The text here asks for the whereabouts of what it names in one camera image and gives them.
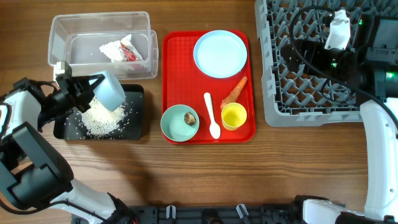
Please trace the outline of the brown food scrap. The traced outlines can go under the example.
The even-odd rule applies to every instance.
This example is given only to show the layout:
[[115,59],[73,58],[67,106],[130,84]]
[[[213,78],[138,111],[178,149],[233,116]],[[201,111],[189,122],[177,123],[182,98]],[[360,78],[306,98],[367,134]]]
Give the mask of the brown food scrap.
[[186,112],[184,114],[184,122],[189,126],[194,126],[197,123],[197,119],[191,112]]

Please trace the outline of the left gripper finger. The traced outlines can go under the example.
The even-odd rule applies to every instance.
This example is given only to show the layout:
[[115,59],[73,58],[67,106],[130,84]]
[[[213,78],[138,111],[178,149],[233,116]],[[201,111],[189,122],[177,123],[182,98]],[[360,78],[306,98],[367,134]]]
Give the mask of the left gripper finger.
[[93,91],[84,91],[75,97],[75,107],[82,113],[91,108],[90,102],[93,99]]
[[72,83],[78,90],[94,90],[104,80],[103,74],[72,77]]

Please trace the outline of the light blue bowl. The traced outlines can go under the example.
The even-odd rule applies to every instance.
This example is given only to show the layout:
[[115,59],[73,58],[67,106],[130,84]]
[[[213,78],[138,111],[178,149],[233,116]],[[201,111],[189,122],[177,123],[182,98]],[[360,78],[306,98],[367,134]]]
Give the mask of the light blue bowl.
[[90,74],[91,77],[95,75],[103,75],[104,79],[93,90],[95,95],[93,99],[89,102],[89,105],[91,105],[92,102],[97,100],[108,111],[114,111],[119,106],[121,106],[126,99],[126,95],[122,88],[122,85],[112,73],[109,73],[106,70]]

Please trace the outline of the red foil wrapper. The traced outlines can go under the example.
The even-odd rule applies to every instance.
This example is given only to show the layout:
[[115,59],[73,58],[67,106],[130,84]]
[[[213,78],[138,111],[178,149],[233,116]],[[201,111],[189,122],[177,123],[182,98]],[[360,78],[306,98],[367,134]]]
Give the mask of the red foil wrapper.
[[128,62],[138,60],[138,57],[136,57],[123,43],[121,43],[121,47]]

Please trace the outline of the white napkin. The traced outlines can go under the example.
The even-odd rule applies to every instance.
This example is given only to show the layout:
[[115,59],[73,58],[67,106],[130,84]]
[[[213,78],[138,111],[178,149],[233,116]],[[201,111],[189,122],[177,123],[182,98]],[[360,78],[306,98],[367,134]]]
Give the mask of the white napkin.
[[121,47],[121,43],[123,43],[136,57],[138,57],[137,61],[143,61],[141,54],[137,51],[135,46],[132,45],[131,40],[132,35],[129,34],[121,40],[102,45],[101,47],[99,47],[99,50],[100,52],[105,54],[105,56],[107,56],[107,58],[109,58],[112,62],[127,62]]

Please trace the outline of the orange carrot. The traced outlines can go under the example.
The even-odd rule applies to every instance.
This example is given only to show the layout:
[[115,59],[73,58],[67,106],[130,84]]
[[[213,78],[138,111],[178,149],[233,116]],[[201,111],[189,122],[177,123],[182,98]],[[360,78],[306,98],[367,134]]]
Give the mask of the orange carrot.
[[234,103],[238,99],[238,96],[242,92],[248,78],[242,77],[239,83],[233,88],[231,93],[221,102],[220,109],[222,110],[227,104]]

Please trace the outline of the green bowl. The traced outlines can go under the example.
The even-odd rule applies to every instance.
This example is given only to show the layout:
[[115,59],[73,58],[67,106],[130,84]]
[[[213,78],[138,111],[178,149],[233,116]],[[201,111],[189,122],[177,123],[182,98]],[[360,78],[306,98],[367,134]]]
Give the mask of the green bowl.
[[[184,122],[186,112],[191,112],[196,117],[196,125],[189,126]],[[174,142],[185,142],[193,138],[198,132],[200,119],[193,108],[187,105],[173,105],[163,112],[160,127],[167,139]]]

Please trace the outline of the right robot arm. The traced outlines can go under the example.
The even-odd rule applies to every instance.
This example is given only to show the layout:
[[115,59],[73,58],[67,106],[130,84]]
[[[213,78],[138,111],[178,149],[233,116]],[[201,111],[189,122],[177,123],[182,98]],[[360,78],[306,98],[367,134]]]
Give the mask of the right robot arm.
[[358,213],[319,197],[297,197],[302,223],[397,222],[397,19],[363,14],[351,31],[344,10],[326,9],[325,43],[297,39],[282,49],[287,68],[352,90],[359,103],[368,157],[368,192]]

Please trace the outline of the white rice pile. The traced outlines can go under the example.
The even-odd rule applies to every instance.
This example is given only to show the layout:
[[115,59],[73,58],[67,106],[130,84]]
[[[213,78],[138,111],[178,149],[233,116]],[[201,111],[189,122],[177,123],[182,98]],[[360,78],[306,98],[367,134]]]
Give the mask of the white rice pile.
[[95,96],[89,102],[90,108],[84,113],[77,111],[71,119],[76,121],[72,134],[78,139],[122,139],[126,137],[126,128],[129,124],[130,113],[126,111],[127,103],[124,102],[114,111],[107,110]]

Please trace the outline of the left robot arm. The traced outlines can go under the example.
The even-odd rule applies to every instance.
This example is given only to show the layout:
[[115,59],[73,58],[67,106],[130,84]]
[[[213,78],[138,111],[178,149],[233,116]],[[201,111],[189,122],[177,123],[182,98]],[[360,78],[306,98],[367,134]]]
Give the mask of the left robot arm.
[[107,73],[74,77],[59,74],[51,82],[23,78],[1,96],[1,193],[11,203],[1,207],[16,215],[60,209],[88,223],[138,223],[138,216],[110,193],[76,180],[65,158],[40,134],[42,126],[89,109],[97,91],[111,83]]

